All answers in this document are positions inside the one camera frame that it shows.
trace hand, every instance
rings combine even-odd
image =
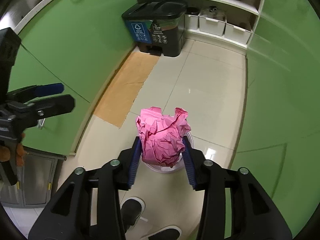
[[[16,164],[18,167],[22,167],[24,165],[24,159],[26,152],[22,146],[21,143],[17,145],[17,151],[16,151]],[[10,160],[10,150],[0,145],[0,162],[6,162]]]

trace black clamp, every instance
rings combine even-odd
[[[20,44],[20,38],[12,29],[0,30],[0,145],[11,151],[10,160],[0,162],[0,179],[7,185],[17,183],[15,152],[23,131],[37,126],[39,119],[70,113],[75,107],[71,95],[30,101],[62,93],[62,83],[34,85],[8,92],[11,68]]]

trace beige floor tile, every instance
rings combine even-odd
[[[194,143],[194,149],[202,151],[204,157],[207,160],[212,160],[216,162],[222,168],[228,168],[233,155],[233,150],[202,140],[194,136],[192,136],[192,138]]]
[[[63,163],[58,185],[60,186],[76,167],[84,167],[86,170],[100,168],[116,159],[122,150],[131,148],[138,135],[136,117],[137,115],[129,113],[119,129],[93,115],[76,156],[69,156]]]
[[[244,102],[245,73],[221,61],[190,53],[164,114],[189,113],[195,137],[233,149]]]
[[[183,46],[182,50],[186,51],[186,52],[190,52],[191,47],[192,47],[194,42],[195,42],[195,40],[186,39],[186,42],[184,43],[184,46]]]
[[[245,69],[246,66],[246,59],[244,55],[204,42],[195,41],[190,52],[213,58],[242,69]]]
[[[200,221],[204,192],[192,189],[184,169],[162,174],[140,162],[135,184],[123,202],[130,196],[143,199],[146,204],[143,217],[157,227],[177,225],[188,236]]]
[[[161,56],[139,91],[130,112],[140,114],[141,109],[151,106],[163,109],[187,56],[188,53],[185,51],[182,51],[178,57]]]

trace stainless steel cabinet door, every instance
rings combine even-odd
[[[39,158],[31,154],[25,157],[26,165],[23,167],[22,195],[24,207],[39,207],[45,205],[49,197],[51,174],[54,159]]]
[[[22,192],[21,192],[21,174],[22,168],[17,169],[18,182],[13,186],[3,186],[0,194],[0,201],[5,207],[22,207]]]

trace pink crumpled paper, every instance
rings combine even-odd
[[[187,122],[188,112],[176,108],[174,116],[162,115],[161,108],[142,109],[136,119],[142,142],[142,160],[145,163],[173,167],[185,150],[182,137],[191,128]]]

